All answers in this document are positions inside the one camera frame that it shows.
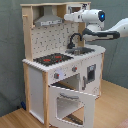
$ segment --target pegboard backsplash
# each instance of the pegboard backsplash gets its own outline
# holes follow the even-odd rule
[[[78,27],[79,23],[63,23],[33,28],[31,31],[33,58],[66,50],[71,35],[78,33]],[[73,38],[73,43],[78,46],[78,36]]]

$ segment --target toy kitchen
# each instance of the toy kitchen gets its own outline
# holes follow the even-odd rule
[[[87,45],[81,39],[79,33],[85,23],[64,20],[65,14],[82,8],[89,10],[90,4],[21,5],[26,109],[45,128],[93,128],[95,100],[101,95],[105,49]],[[82,123],[70,118],[82,107]]]

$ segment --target open oven door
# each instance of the open oven door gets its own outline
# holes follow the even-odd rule
[[[93,128],[94,95],[69,90],[61,87],[49,87],[49,118],[50,124],[58,128]],[[79,108],[84,107],[82,125],[64,120]]]

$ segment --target stove top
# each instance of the stove top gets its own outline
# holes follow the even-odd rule
[[[61,53],[54,53],[51,55],[43,56],[40,58],[36,58],[33,61],[40,63],[45,66],[51,66],[57,63],[61,63],[67,60],[73,59],[73,57],[61,54]]]

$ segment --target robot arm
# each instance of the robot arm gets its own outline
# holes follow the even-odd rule
[[[113,40],[128,36],[128,18],[122,19],[112,28],[102,31],[105,20],[105,13],[102,10],[80,10],[79,12],[66,14],[64,19],[87,23],[87,27],[82,32],[86,41]]]

